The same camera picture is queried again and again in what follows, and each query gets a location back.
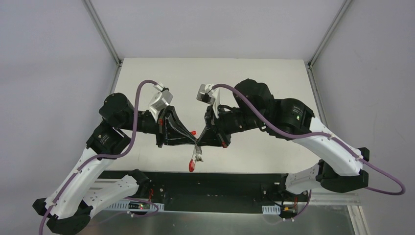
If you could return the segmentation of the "metal key organizer red handle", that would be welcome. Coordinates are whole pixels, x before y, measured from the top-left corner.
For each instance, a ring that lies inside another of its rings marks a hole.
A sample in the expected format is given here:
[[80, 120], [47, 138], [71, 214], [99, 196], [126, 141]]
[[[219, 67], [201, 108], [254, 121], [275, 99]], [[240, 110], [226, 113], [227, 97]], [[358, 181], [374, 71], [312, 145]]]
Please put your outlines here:
[[202, 162], [203, 161], [202, 154], [203, 154], [203, 152], [202, 152], [201, 147], [195, 145], [194, 149], [193, 149], [192, 157], [191, 157], [190, 162], [188, 164], [189, 172], [194, 171], [197, 162]]

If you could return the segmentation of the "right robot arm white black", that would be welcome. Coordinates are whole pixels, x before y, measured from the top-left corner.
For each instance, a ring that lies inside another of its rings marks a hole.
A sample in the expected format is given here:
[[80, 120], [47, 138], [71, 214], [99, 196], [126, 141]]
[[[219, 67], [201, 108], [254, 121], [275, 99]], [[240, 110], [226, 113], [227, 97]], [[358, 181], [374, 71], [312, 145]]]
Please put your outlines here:
[[283, 176], [278, 195], [285, 201], [314, 188], [346, 193], [369, 184], [363, 161], [365, 147], [354, 148], [332, 133], [314, 112], [294, 98], [276, 99], [268, 86], [245, 79], [231, 88], [237, 107], [220, 104], [218, 85], [201, 85], [197, 99], [208, 105], [198, 146], [226, 148], [231, 135], [255, 128], [270, 136], [297, 143], [319, 157], [317, 164]]

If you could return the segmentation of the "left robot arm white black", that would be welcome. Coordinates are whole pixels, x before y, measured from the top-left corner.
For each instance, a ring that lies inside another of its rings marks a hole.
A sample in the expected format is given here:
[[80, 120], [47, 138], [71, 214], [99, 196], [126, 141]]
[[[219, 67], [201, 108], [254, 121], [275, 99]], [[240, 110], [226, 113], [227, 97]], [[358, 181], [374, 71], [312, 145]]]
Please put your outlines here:
[[138, 169], [128, 172], [112, 186], [94, 193], [89, 193], [89, 189], [109, 165], [132, 149], [138, 132], [155, 135], [158, 147], [196, 144], [197, 139], [169, 104], [171, 99], [169, 91], [159, 92], [148, 110], [139, 111], [124, 94], [109, 95], [99, 109], [103, 120], [87, 140], [72, 172], [51, 196], [33, 203], [43, 218], [41, 226], [55, 234], [75, 235], [111, 204], [133, 195], [148, 196], [150, 180]]

